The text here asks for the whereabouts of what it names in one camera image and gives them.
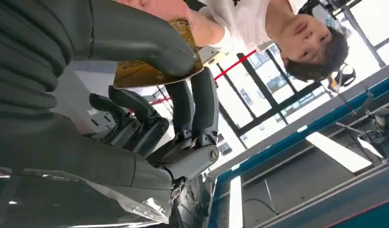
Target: blue trim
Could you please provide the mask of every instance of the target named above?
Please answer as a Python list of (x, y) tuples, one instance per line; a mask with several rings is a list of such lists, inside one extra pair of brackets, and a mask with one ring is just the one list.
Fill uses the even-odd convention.
[(381, 227), (389, 228), (389, 202), (358, 214), (331, 228)]
[[(375, 99), (378, 99), (379, 97), (385, 95), (389, 92), (389, 78), (384, 80), (383, 82), (377, 84), (376, 86), (372, 87), (370, 89), (370, 92), (374, 95)], [(368, 98), (366, 93), (362, 93), (358, 95), (357, 97), (353, 98), (349, 101), (350, 107), (353, 109), (357, 109), (365, 102), (365, 100)], [(329, 126), (330, 124), (338, 121), (345, 115), (349, 113), (348, 107), (344, 104), (337, 109), (333, 110), (332, 112), (328, 113), (324, 117), (316, 120), (315, 122), (308, 125), (308, 128), (305, 129), (302, 132), (295, 132), (288, 136), (287, 138), (281, 140), (280, 142), (272, 145), (271, 147), (267, 148), (263, 152), (260, 152), (247, 161), (243, 162), (239, 168), (236, 170), (228, 170), (225, 173), (221, 174), (217, 177), (217, 185), (215, 187), (214, 192), (214, 200), (213, 200), (213, 206), (212, 206), (212, 212), (210, 215), (210, 223), (209, 228), (217, 228), (217, 222), (218, 222), (218, 215), (219, 215), (219, 209), (220, 209), (220, 203), (219, 200), (221, 199), (222, 194), (222, 186), (235, 178), (236, 176), (241, 175), (242, 173), (254, 168), (255, 166), (259, 165), (262, 162), (268, 162), (269, 159), (273, 158), (277, 154), (281, 153), (285, 149), (288, 149), (297, 143), (304, 140), (309, 134), (320, 131), (321, 129)]]

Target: white t-shirt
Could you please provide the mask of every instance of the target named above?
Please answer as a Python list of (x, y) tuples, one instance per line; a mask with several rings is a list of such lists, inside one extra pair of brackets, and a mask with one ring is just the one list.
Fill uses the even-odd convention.
[[(307, 0), (289, 0), (294, 13)], [(265, 19), (270, 0), (208, 0), (199, 13), (224, 27), (223, 39), (211, 45), (223, 53), (239, 53), (254, 50), (256, 46), (269, 42)]]

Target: red line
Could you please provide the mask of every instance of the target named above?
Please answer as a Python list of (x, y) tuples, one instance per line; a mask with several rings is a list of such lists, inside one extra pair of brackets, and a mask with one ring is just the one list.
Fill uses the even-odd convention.
[[(247, 58), (249, 58), (249, 56), (253, 55), (254, 53), (256, 53), (256, 50), (253, 50), (248, 55), (246, 55), (246, 56), (242, 57), (241, 59), (239, 59), (236, 63), (232, 64), (228, 69), (226, 69), (225, 71), (221, 72), (217, 77), (215, 77), (214, 81), (216, 81), (217, 79), (221, 78), (221, 76), (225, 75), (228, 71), (230, 71), (236, 65), (238, 65), (238, 64), (242, 63), (243, 61), (245, 61)], [(150, 104), (151, 105), (157, 105), (157, 104), (160, 104), (160, 103), (162, 103), (164, 101), (167, 101), (167, 100), (171, 100), (171, 99), (169, 97), (164, 97), (162, 99), (158, 99), (156, 101), (153, 101)]]
[(378, 203), (378, 204), (373, 205), (373, 206), (371, 206), (371, 207), (369, 207), (369, 208), (367, 208), (367, 209), (364, 209), (364, 210), (362, 210), (362, 211), (360, 211), (360, 212), (357, 212), (357, 213), (355, 213), (355, 214), (353, 214), (353, 215), (351, 215), (351, 216), (348, 216), (348, 217), (346, 217), (346, 218), (344, 218), (344, 219), (342, 219), (342, 220), (340, 220), (340, 221), (338, 221), (338, 222), (333, 223), (332, 225), (327, 226), (326, 228), (332, 228), (332, 227), (334, 227), (334, 226), (336, 226), (336, 225), (338, 225), (338, 224), (340, 224), (340, 223), (342, 223), (342, 222), (351, 220), (352, 218), (354, 218), (354, 217), (356, 217), (356, 216), (358, 216), (358, 215), (365, 214), (365, 213), (367, 213), (367, 212), (369, 212), (369, 211), (371, 211), (371, 210), (374, 210), (374, 209), (376, 209), (376, 208), (379, 208), (380, 206), (383, 206), (383, 205), (385, 205), (385, 204), (387, 204), (387, 203), (389, 203), (389, 200), (384, 201), (384, 202), (381, 202), (381, 203)]
[(225, 75), (228, 71), (230, 71), (232, 68), (234, 68), (236, 65), (242, 63), (243, 61), (245, 61), (247, 58), (249, 58), (249, 56), (253, 55), (254, 53), (256, 52), (256, 50), (254, 50), (253, 52), (249, 53), (248, 55), (242, 57), (240, 60), (238, 60), (236, 63), (234, 63), (232, 66), (230, 66), (228, 69), (226, 69), (225, 71), (221, 72), (221, 74), (219, 74), (217, 77), (214, 78), (214, 81), (219, 79), (221, 76)]

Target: woman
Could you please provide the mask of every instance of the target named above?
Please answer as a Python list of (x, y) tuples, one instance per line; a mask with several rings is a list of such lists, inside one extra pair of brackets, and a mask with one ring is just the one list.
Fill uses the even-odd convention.
[(340, 68), (348, 55), (346, 37), (314, 17), (296, 15), (305, 0), (117, 0), (165, 20), (183, 18), (198, 46), (224, 53), (247, 52), (274, 41), (287, 72), (296, 78), (322, 80)]

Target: short black hair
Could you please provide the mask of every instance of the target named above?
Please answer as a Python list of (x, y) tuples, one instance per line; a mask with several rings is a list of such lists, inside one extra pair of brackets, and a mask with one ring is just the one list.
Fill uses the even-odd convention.
[(333, 71), (338, 71), (349, 54), (349, 45), (344, 34), (328, 26), (332, 40), (328, 44), (326, 62), (323, 64), (298, 63), (289, 60), (285, 67), (287, 73), (301, 81), (321, 81)]

